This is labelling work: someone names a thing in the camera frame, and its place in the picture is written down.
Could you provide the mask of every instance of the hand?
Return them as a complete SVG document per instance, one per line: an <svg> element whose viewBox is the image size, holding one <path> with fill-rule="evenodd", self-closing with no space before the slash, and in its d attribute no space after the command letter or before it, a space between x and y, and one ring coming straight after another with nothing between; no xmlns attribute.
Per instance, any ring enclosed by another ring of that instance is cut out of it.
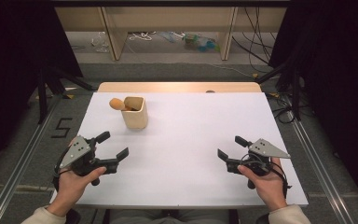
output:
<svg viewBox="0 0 358 224"><path fill-rule="evenodd" d="M278 158L271 158L271 160L281 166L281 161ZM282 170L275 165L272 168L282 173ZM266 204L269 211L272 212L287 206L283 196L282 179L276 174L270 172L267 175L258 176L251 169L243 165L239 165L238 170L255 184L258 196Z"/></svg>
<svg viewBox="0 0 358 224"><path fill-rule="evenodd" d="M60 175L60 190L47 210L58 217L65 217L83 195L86 186L105 171L106 167L99 167L85 176L78 176L72 171L61 171L64 173Z"/></svg>

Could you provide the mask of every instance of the white tabletop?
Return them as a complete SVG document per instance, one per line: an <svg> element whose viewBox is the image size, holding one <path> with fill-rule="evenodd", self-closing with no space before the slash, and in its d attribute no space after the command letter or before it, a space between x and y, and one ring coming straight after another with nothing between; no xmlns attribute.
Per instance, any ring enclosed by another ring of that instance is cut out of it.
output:
<svg viewBox="0 0 358 224"><path fill-rule="evenodd" d="M116 97L143 96L148 124L125 126L120 111L109 106ZM117 173L87 186L78 205L111 208L239 208L264 205L247 178L227 172L217 157L220 148L232 159L248 151L236 135L259 138L286 151L264 93L93 93L78 134L86 138L109 131L96 157L113 159L125 147L130 155ZM289 185L287 202L307 205L293 164L281 159Z"/></svg>

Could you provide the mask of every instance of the sleeve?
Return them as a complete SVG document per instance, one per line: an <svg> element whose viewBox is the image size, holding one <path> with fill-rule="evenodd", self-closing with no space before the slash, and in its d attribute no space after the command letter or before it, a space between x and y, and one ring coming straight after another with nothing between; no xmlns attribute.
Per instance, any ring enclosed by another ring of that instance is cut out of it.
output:
<svg viewBox="0 0 358 224"><path fill-rule="evenodd" d="M308 218L296 204L270 212L268 220L271 224L310 224Z"/></svg>
<svg viewBox="0 0 358 224"><path fill-rule="evenodd" d="M66 217L57 217L46 210L46 208L40 207L21 224L65 224L65 221Z"/></svg>

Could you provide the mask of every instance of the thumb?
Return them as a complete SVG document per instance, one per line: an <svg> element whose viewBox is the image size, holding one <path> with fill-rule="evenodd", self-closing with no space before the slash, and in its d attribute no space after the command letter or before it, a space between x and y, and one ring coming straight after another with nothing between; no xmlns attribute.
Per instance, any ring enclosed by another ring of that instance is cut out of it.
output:
<svg viewBox="0 0 358 224"><path fill-rule="evenodd" d="M244 165L239 165L238 170L241 172L241 174L248 177L250 180L253 180L256 178L256 174L251 169L249 169L248 167L246 167Z"/></svg>
<svg viewBox="0 0 358 224"><path fill-rule="evenodd" d="M100 177L101 175L103 175L103 173L105 173L106 171L106 167L99 167L93 171L91 171L91 173L89 173L88 175L85 175L83 178L84 180L88 183L90 183L91 181L97 179L98 177Z"/></svg>

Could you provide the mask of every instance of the metal track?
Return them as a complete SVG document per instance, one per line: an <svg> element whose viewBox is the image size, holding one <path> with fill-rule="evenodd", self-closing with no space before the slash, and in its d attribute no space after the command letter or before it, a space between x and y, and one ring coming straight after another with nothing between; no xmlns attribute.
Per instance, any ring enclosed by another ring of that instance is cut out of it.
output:
<svg viewBox="0 0 358 224"><path fill-rule="evenodd" d="M14 168L13 172L10 175L10 178L6 182L4 188L2 189L0 193L0 220L2 218L2 215L5 213L5 210L10 203L10 200L14 194L14 191L16 190L17 185L19 184L31 158L34 155L35 150L37 149L41 137L43 136L46 127L50 121L51 115L53 114L54 109L56 108L58 102L61 100L60 96L54 96L51 102L50 109L48 110L48 114L45 117L45 120L43 123L38 124L34 134L29 141L27 147L22 152L22 155L17 162L16 167Z"/></svg>
<svg viewBox="0 0 358 224"><path fill-rule="evenodd" d="M290 104L290 101L287 97L284 100L286 103ZM290 112L288 113L288 116L290 119L292 119L294 115L292 112ZM307 154L308 159L310 160L313 170L315 171L315 174L317 175L322 188L324 189L324 193L327 196L327 199L329 200L334 212L336 213L339 223L354 223L348 211L347 205L340 196L337 187L333 183L329 173L327 173L327 170L325 169L324 164L318 155L318 152L310 141L310 138L308 137L301 121L294 119L293 127L296 131L298 139L301 142L301 145Z"/></svg>

